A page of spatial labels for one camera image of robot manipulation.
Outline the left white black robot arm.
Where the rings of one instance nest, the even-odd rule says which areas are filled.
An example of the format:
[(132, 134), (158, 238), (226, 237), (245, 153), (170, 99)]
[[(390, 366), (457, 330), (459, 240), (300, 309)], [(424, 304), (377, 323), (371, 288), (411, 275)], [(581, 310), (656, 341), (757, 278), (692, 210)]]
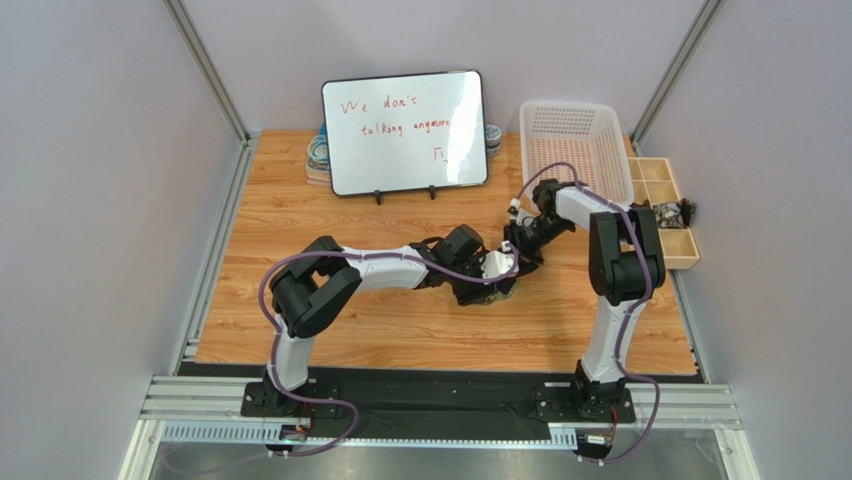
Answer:
[(390, 250), (358, 250), (321, 236), (262, 277), (258, 302), (275, 330), (268, 381), (287, 396), (304, 385), (316, 337), (358, 293), (449, 285), (465, 306), (511, 289), (519, 268), (514, 245), (488, 250), (468, 225)]

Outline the green floral patterned tie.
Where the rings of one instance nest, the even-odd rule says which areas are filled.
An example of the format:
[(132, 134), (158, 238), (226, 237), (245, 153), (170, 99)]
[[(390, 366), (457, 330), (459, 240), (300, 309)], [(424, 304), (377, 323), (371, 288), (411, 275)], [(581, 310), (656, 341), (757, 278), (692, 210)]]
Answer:
[(518, 281), (514, 278), (485, 284), (474, 294), (473, 303), (476, 305), (489, 305), (494, 302), (508, 300), (513, 295), (517, 286)]

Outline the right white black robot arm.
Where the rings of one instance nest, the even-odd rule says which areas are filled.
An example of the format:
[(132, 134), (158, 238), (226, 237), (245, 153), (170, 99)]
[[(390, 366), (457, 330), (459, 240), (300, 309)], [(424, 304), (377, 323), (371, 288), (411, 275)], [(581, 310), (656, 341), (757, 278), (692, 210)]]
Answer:
[(666, 267), (654, 212), (607, 200), (580, 182), (546, 179), (533, 190), (538, 212), (524, 211), (518, 198), (508, 208), (504, 236), (521, 254), (521, 271), (544, 262), (542, 249), (566, 231), (589, 236), (588, 273), (598, 297), (590, 343), (578, 361), (570, 404), (591, 418), (625, 398), (625, 361), (638, 318)]

